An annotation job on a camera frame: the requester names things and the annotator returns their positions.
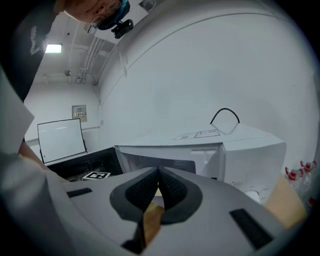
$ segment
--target ceiling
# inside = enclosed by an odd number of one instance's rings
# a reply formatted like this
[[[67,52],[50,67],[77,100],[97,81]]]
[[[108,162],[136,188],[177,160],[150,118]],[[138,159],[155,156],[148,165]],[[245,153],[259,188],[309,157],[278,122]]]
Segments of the ceiling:
[[[67,83],[69,78],[65,75],[66,70],[71,71],[71,82],[75,81],[77,74],[81,71],[80,68],[84,67],[88,49],[94,39],[93,34],[85,31],[85,25],[85,23],[80,22],[78,26],[78,21],[67,16],[65,13],[60,13],[56,17],[48,34],[48,44],[62,44],[62,50],[61,53],[44,54],[35,75],[34,84]],[[103,42],[103,47],[92,66],[91,74],[93,76],[99,73],[113,47],[113,43],[108,41]]]

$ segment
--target black wire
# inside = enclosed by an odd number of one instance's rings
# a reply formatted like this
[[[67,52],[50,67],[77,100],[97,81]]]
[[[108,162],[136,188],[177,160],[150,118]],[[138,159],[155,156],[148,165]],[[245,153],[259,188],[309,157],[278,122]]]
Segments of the black wire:
[[[238,123],[240,124],[240,120],[239,120],[239,117],[237,116],[237,114],[235,112],[233,112],[230,108],[221,108],[219,109],[219,111],[217,113],[215,113],[214,117],[212,118],[211,122],[210,122],[210,125],[213,123],[213,121],[215,120],[216,116],[220,113],[220,111],[222,110],[229,110],[232,114],[235,115],[236,119],[238,120]]]

